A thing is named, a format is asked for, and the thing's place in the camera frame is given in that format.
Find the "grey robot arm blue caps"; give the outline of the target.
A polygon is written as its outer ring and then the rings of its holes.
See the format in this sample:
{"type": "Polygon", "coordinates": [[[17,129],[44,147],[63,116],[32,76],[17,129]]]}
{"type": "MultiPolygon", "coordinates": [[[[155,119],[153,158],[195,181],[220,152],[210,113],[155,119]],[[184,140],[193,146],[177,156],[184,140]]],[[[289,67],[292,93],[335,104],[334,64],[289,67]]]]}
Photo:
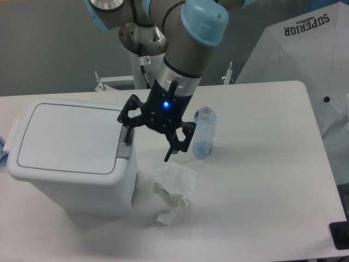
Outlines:
{"type": "Polygon", "coordinates": [[[166,136],[169,154],[186,152],[195,123],[183,114],[198,86],[214,49],[221,43],[229,10],[246,7],[248,1],[86,1],[86,7],[102,31],[135,23],[157,28],[167,48],[149,96],[136,95],[125,103],[118,122],[131,133],[147,126],[166,136]]]}

